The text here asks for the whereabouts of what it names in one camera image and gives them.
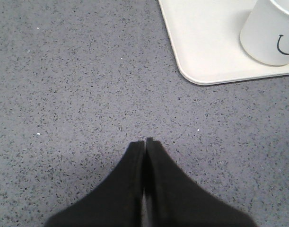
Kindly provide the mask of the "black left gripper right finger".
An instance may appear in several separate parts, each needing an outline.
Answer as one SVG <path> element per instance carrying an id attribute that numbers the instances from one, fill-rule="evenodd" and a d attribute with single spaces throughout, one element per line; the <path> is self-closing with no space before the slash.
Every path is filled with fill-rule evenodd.
<path id="1" fill-rule="evenodd" d="M 247 214 L 190 179 L 159 141 L 146 141 L 145 193 L 153 227 L 254 227 Z"/>

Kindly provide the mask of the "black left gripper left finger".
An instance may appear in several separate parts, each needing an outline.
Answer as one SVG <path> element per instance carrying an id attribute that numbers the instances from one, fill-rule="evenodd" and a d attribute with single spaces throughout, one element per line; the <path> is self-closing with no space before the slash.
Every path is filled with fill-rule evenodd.
<path id="1" fill-rule="evenodd" d="M 48 219 L 47 227 L 140 227 L 143 141 L 129 144 L 114 170 L 90 194 Z"/>

